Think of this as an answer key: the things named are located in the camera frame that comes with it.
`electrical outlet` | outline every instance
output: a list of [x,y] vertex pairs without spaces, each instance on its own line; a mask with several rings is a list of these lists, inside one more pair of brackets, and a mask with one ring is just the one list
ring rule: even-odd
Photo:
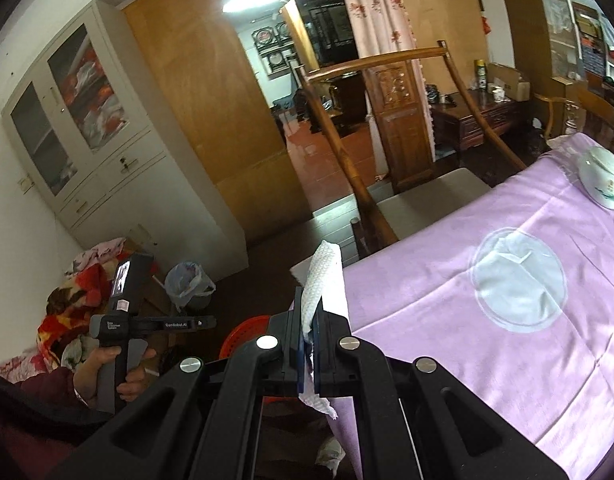
[[18,180],[18,186],[20,186],[20,191],[22,191],[23,194],[29,191],[33,185],[34,185],[34,181],[31,180],[31,177],[29,175]]

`red tile floor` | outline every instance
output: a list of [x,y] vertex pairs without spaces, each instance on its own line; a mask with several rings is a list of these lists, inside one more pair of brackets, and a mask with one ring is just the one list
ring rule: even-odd
[[[309,131],[309,121],[291,119],[284,123],[287,152],[301,181],[312,211],[351,194],[345,175],[322,133]],[[372,140],[367,123],[357,124],[356,131],[343,137],[349,156],[354,161],[366,186],[375,182]]]

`hand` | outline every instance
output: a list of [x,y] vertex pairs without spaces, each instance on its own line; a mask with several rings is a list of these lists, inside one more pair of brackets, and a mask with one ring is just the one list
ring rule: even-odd
[[[119,346],[96,348],[88,359],[75,371],[73,375],[73,387],[89,406],[95,406],[98,389],[98,370],[102,365],[112,362],[120,353]],[[142,360],[151,359],[156,355],[153,348],[148,348]],[[138,395],[147,388],[145,383],[145,369],[138,366],[127,373],[126,383],[120,384],[116,390],[120,398],[126,402],[135,400]]]

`white cloth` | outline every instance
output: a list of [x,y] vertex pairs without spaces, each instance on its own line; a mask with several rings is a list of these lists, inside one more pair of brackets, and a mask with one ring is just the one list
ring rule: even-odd
[[[325,241],[321,243],[311,258],[309,275],[301,298],[301,326],[303,337],[307,342],[312,341],[311,322],[321,298],[324,310],[349,319],[340,247]],[[331,418],[337,418],[338,415],[329,401],[321,399],[314,392],[313,355],[305,355],[304,384],[305,390],[300,394],[300,400]]]

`cloth pile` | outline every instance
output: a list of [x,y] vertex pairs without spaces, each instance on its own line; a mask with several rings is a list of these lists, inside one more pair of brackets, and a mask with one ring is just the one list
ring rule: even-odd
[[[47,298],[36,347],[1,362],[1,377],[16,383],[60,366],[75,370],[85,361],[98,343],[87,335],[89,319],[104,312],[116,269],[133,253],[124,245],[125,238],[116,238],[75,256],[67,280]],[[154,264],[152,273],[157,270]]]

